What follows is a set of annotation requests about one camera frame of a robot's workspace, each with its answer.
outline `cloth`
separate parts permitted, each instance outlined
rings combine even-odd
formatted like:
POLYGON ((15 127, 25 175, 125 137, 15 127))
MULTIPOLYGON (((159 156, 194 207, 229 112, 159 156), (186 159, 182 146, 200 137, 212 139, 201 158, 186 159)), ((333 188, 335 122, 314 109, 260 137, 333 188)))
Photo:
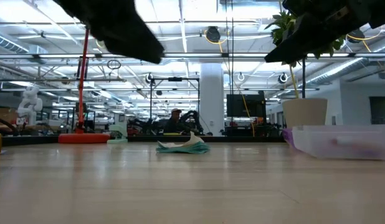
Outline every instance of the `cloth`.
POLYGON ((209 146, 205 142, 194 135, 191 132, 190 140, 184 144, 175 143, 161 143, 158 142, 157 152, 160 153, 191 153, 191 154, 204 154, 210 150, 209 146))

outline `yellow cable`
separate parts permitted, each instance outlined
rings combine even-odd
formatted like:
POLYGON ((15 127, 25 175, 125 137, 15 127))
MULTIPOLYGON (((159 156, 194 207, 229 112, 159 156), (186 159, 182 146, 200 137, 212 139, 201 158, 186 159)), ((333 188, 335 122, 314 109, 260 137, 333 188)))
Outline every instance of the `yellow cable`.
POLYGON ((247 110, 247 115, 248 115, 248 118, 249 118, 249 122, 250 122, 250 125, 252 126, 252 135, 253 135, 253 137, 255 137, 255 127, 254 127, 254 123, 253 123, 252 120, 250 119, 250 114, 249 114, 247 102, 245 101, 244 94, 242 94, 241 89, 237 86, 237 84, 235 83, 235 81, 234 81, 234 85, 237 87, 239 93, 240 93, 241 96, 242 96, 242 101, 244 102, 245 110, 247 110))
POLYGON ((371 40, 371 39, 374 39, 374 38, 377 38, 379 37, 379 35, 381 35, 381 32, 379 32, 379 34, 375 35, 374 37, 368 37, 368 38, 357 38, 357 37, 352 37, 350 36, 349 34, 347 35, 348 37, 354 39, 354 40, 371 40))
POLYGON ((363 44, 364 44, 364 46, 366 46, 366 48, 367 48, 368 52, 370 52, 370 53, 371 53, 371 49, 368 47, 368 45, 367 45, 366 41, 363 41, 363 44))
POLYGON ((215 43, 215 42, 212 42, 212 41, 210 41, 207 37, 206 37, 206 32, 207 32, 207 30, 205 30, 204 31, 204 37, 205 37, 205 39, 209 42, 209 43, 211 43, 211 44, 223 44, 226 40, 223 40, 222 42, 218 42, 218 43, 215 43))
POLYGON ((291 72, 291 78, 292 78, 293 88, 295 89, 295 96, 296 96, 297 99, 298 99, 298 98, 299 98, 299 93, 298 93, 298 89, 297 89, 297 83, 295 82, 295 75, 293 74, 292 66, 291 66, 291 65, 290 65, 290 72, 291 72))
MULTIPOLYGON (((371 49, 368 47, 368 44, 366 43, 366 41, 363 41, 363 44, 364 44, 364 46, 366 46, 366 48, 367 48, 367 50, 368 50, 368 52, 372 52, 371 51, 371 49)), ((383 69, 384 70, 384 72, 385 72, 385 68, 384 68, 384 65, 382 65, 380 62, 377 62, 378 63, 378 65, 381 67, 381 69, 383 69)))

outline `black monitor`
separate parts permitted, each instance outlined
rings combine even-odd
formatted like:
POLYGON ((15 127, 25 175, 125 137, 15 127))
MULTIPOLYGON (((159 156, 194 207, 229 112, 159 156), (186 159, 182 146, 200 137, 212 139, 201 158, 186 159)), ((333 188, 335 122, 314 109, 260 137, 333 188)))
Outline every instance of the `black monitor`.
MULTIPOLYGON (((266 117, 266 100, 264 94, 244 95, 250 117, 266 117)), ((242 95, 227 95, 227 116, 247 118, 248 113, 242 95)))

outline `clear plastic container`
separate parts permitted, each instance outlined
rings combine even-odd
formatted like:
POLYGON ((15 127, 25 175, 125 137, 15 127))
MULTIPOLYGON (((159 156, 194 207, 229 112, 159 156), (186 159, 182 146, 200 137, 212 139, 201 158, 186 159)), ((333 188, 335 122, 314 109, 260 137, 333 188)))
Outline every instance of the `clear plastic container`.
POLYGON ((320 159, 385 160, 385 125, 299 126, 292 135, 297 149, 320 159))

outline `white humanoid robot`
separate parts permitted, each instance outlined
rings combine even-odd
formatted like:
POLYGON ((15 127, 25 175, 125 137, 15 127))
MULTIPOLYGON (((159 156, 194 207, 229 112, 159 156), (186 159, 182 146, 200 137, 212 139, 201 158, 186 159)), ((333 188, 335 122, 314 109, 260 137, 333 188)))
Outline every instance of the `white humanoid robot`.
POLYGON ((22 94, 24 97, 22 102, 18 106, 18 116, 28 117, 28 125, 36 124, 36 111, 41 111, 43 108, 43 102, 40 98, 37 97, 39 92, 39 87, 29 86, 26 88, 25 92, 22 94))

